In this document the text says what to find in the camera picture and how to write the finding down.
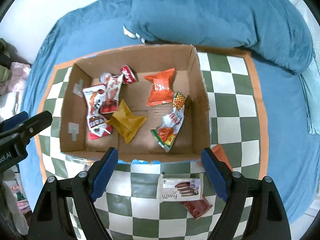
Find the white Franzzi biscuit box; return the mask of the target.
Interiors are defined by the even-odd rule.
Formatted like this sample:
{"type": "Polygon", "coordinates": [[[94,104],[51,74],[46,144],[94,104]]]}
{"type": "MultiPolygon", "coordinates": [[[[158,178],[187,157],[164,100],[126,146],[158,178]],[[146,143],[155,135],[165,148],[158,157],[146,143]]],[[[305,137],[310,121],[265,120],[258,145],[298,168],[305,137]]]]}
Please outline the white Franzzi biscuit box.
{"type": "Polygon", "coordinates": [[[195,178],[161,174],[157,184],[157,200],[192,202],[203,198],[203,175],[195,178]]]}

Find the yellow snack packet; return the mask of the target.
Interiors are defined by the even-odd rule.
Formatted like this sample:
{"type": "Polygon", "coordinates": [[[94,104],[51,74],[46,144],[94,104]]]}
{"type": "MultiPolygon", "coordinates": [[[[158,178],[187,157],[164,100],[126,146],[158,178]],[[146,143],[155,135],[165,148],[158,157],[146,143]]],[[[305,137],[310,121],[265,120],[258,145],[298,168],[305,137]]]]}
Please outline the yellow snack packet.
{"type": "Polygon", "coordinates": [[[120,101],[118,110],[115,111],[107,123],[113,126],[128,144],[146,122],[147,117],[133,115],[126,102],[120,101]]]}

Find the green orange carrot snack pack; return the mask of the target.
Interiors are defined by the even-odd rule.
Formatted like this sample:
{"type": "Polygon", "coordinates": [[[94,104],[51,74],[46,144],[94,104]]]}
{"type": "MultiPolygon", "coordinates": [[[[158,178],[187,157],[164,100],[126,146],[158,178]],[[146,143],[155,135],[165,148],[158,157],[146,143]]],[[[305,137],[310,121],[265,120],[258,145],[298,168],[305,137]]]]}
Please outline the green orange carrot snack pack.
{"type": "Polygon", "coordinates": [[[162,125],[152,129],[151,134],[157,139],[159,146],[169,152],[184,122],[186,98],[176,92],[172,100],[172,112],[162,117],[162,125]]]}

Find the red white long snack pack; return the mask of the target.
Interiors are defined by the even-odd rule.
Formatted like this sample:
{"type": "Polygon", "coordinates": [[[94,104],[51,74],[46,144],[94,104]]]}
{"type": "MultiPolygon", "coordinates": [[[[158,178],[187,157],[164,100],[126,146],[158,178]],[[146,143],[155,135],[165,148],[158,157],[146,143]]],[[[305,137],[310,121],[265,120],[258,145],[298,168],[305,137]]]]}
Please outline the red white long snack pack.
{"type": "Polygon", "coordinates": [[[119,105],[119,94],[123,83],[123,74],[112,75],[110,73],[104,73],[100,77],[100,82],[106,86],[105,101],[100,108],[100,112],[102,114],[116,112],[119,105]]]}

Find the orange snack packet on mat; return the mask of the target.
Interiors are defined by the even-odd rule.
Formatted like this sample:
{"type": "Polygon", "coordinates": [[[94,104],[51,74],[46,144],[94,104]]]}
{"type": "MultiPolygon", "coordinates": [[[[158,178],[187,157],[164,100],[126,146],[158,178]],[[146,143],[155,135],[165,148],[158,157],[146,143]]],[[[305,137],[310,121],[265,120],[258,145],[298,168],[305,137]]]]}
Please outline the orange snack packet on mat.
{"type": "Polygon", "coordinates": [[[228,160],[222,145],[217,144],[212,148],[204,148],[201,152],[200,164],[206,171],[213,169],[219,170],[221,167],[227,167],[231,172],[233,168],[228,160]]]}

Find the dark red snack packet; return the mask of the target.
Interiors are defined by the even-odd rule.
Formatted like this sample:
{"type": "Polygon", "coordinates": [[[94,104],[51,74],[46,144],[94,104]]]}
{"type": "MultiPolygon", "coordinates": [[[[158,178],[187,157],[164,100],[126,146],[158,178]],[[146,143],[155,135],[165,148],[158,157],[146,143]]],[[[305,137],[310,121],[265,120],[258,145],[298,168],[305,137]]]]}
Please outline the dark red snack packet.
{"type": "Polygon", "coordinates": [[[199,219],[212,207],[212,204],[210,204],[205,197],[200,200],[184,201],[181,202],[181,204],[188,210],[194,219],[199,219]]]}

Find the green white checkered mat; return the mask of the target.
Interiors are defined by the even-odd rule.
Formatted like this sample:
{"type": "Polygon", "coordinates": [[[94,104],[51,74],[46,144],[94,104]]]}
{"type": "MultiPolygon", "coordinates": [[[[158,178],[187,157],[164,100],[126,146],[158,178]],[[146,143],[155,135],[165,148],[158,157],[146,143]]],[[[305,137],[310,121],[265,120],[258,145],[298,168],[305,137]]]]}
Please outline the green white checkered mat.
{"type": "MultiPolygon", "coordinates": [[[[266,175],[267,115],[260,82],[250,54],[237,49],[195,48],[209,102],[210,146],[222,145],[235,171],[254,179],[266,175]]],[[[72,178],[89,160],[60,148],[61,113],[73,63],[89,55],[56,64],[39,109],[50,111],[53,122],[35,139],[42,175],[72,178]]],[[[114,239],[205,239],[219,219],[224,202],[210,185],[199,159],[176,162],[120,162],[95,206],[114,239]],[[203,175],[203,194],[212,207],[199,219],[177,202],[157,200],[159,176],[203,175]]]]}

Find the pile of clothes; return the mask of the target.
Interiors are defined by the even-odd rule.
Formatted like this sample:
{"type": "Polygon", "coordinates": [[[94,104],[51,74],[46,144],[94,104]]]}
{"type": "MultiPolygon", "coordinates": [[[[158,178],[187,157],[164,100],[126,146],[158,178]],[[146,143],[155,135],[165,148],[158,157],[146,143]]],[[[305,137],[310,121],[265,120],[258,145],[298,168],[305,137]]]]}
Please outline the pile of clothes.
{"type": "Polygon", "coordinates": [[[20,112],[23,93],[31,67],[29,64],[12,61],[7,43],[1,38],[1,121],[20,112]]]}

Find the blue bed sheet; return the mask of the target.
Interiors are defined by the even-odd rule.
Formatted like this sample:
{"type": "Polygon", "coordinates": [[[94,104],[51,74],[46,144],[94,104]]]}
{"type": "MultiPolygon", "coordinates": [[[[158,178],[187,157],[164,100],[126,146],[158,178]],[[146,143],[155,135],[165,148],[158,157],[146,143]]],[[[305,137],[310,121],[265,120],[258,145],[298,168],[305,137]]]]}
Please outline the blue bed sheet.
{"type": "MultiPolygon", "coordinates": [[[[34,115],[56,64],[102,49],[136,43],[122,32],[125,0],[98,0],[60,18],[31,67],[21,110],[34,115]]],[[[253,55],[268,117],[267,173],[276,182],[291,223],[309,208],[319,180],[319,136],[307,130],[300,78],[253,55]]]]}

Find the cardboard box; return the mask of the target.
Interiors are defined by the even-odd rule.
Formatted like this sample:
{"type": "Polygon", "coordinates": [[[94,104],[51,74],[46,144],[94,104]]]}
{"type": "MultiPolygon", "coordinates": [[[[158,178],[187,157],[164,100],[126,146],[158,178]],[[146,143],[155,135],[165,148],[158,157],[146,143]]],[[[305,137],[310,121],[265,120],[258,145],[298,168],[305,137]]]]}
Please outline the cardboard box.
{"type": "Polygon", "coordinates": [[[74,156],[100,159],[110,147],[119,158],[132,160],[176,162],[199,159],[201,151],[210,146],[209,102],[195,47],[190,45],[131,46],[98,53],[73,63],[63,100],[60,127],[60,148],[74,156]],[[128,65],[137,82],[122,85],[119,97],[134,115],[146,117],[146,122],[131,142],[126,143],[117,131],[91,140],[87,126],[87,103],[82,89],[98,84],[106,73],[116,74],[128,65]],[[172,105],[148,106],[152,84],[147,75],[174,68],[172,89],[191,98],[191,106],[170,151],[165,152],[151,134],[169,114],[172,105]]]}

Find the small red white snack pack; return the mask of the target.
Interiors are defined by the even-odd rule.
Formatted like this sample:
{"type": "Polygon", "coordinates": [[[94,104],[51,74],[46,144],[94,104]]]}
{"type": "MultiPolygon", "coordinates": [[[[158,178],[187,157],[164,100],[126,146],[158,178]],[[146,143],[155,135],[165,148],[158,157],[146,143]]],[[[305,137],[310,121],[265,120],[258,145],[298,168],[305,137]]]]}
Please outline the small red white snack pack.
{"type": "Polygon", "coordinates": [[[129,85],[132,83],[137,82],[137,78],[135,77],[134,73],[132,72],[131,68],[128,65],[123,65],[122,68],[120,69],[121,74],[119,75],[113,75],[111,73],[103,73],[100,76],[100,82],[104,84],[108,84],[110,79],[113,78],[118,78],[119,76],[123,76],[122,83],[129,85]]]}

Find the light blue folded cloth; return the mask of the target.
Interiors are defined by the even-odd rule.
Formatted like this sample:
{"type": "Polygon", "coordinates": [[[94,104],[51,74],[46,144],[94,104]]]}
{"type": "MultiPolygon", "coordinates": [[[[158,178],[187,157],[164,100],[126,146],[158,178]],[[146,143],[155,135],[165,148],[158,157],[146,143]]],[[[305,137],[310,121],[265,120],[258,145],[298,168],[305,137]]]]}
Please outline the light blue folded cloth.
{"type": "Polygon", "coordinates": [[[300,74],[300,80],[306,101],[308,132],[319,134],[319,68],[315,59],[300,74]]]}

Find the striped blue white cloth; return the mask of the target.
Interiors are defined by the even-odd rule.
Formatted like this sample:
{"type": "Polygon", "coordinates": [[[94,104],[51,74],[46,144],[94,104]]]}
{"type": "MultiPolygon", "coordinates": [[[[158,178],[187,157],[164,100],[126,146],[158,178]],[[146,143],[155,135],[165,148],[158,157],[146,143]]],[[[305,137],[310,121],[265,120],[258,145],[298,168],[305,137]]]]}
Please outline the striped blue white cloth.
{"type": "Polygon", "coordinates": [[[138,29],[137,31],[133,30],[131,27],[126,26],[123,24],[123,33],[125,36],[134,39],[134,40],[140,40],[142,44],[146,44],[146,33],[142,29],[138,29]]]}

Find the blue pillow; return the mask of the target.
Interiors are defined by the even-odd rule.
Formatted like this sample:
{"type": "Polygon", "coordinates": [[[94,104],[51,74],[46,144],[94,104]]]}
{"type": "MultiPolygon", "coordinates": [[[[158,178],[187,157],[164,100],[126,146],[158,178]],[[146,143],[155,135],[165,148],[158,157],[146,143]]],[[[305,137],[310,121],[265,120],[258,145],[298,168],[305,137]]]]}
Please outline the blue pillow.
{"type": "Polygon", "coordinates": [[[300,12],[289,0],[127,0],[124,24],[147,41],[245,47],[300,74],[314,52],[300,12]]]}

